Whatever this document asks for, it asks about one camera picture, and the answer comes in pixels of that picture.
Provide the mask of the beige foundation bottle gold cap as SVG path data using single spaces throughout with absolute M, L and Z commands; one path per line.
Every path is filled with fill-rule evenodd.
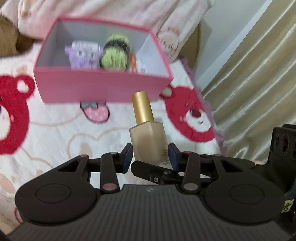
M 144 91 L 132 95 L 137 125 L 130 128 L 130 138 L 136 161 L 171 168 L 168 143 L 162 123 L 154 120 L 149 96 Z

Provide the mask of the orange white floss pack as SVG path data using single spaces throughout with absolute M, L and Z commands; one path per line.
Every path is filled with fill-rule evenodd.
M 135 74 L 147 74 L 147 68 L 140 54 L 134 52 L 129 55 L 129 70 Z

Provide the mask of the green yarn ball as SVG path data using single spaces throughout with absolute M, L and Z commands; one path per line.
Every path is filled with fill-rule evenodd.
M 126 35 L 113 34 L 104 45 L 100 67 L 110 71 L 125 71 L 130 54 L 130 41 Z

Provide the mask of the purple plush toy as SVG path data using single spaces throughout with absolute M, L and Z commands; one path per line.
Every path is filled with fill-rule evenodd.
M 103 49 L 97 42 L 73 41 L 65 46 L 72 69 L 97 69 Z

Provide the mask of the golden satin curtain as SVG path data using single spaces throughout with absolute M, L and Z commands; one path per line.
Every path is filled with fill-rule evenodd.
M 265 160 L 273 128 L 295 123 L 295 1 L 272 1 L 203 90 L 224 154 Z

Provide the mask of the red bear print blanket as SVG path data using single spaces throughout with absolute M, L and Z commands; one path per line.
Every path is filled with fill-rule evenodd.
M 1 58 L 1 76 L 28 75 L 34 78 L 33 67 L 40 48 L 41 44 L 34 44 L 25 54 Z M 191 70 L 185 60 L 175 61 L 170 67 L 174 75 L 173 87 L 193 89 Z M 202 120 L 214 127 L 209 102 L 203 100 L 199 87 L 194 90 L 204 109 Z M 14 199 L 24 183 L 79 154 L 99 158 L 106 152 L 121 151 L 126 143 L 130 143 L 129 129 L 135 125 L 131 103 L 108 103 L 110 116 L 103 123 L 89 120 L 79 103 L 45 104 L 37 87 L 27 105 L 30 121 L 25 140 L 13 154 L 1 154 L 1 231 L 5 234 L 20 224 Z M 174 142 L 181 150 L 204 154 L 225 152 L 222 149 L 224 137 L 215 129 L 212 140 L 193 142 L 171 123 L 161 98 L 153 101 L 151 106 L 155 119 L 164 125 L 168 143 Z

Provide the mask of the pink cardboard box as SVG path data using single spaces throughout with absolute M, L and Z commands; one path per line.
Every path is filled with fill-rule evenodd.
M 104 46 L 113 34 L 125 35 L 137 63 L 145 72 L 74 69 L 65 46 L 73 41 Z M 155 100 L 173 80 L 169 63 L 154 33 L 144 27 L 91 18 L 59 17 L 43 41 L 34 66 L 34 77 L 45 103 L 130 102 L 135 92 L 145 91 Z

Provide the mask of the pink checkered pillow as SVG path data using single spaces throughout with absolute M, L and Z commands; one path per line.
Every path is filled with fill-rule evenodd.
M 6 1 L 1 15 L 20 33 L 35 39 L 46 37 L 59 16 L 91 17 L 142 26 L 152 30 L 168 61 L 174 61 L 214 1 Z

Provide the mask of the brown pillow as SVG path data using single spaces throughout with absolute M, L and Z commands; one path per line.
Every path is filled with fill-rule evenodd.
M 0 56 L 8 57 L 28 51 L 34 40 L 20 34 L 17 27 L 6 17 L 1 16 L 0 25 Z

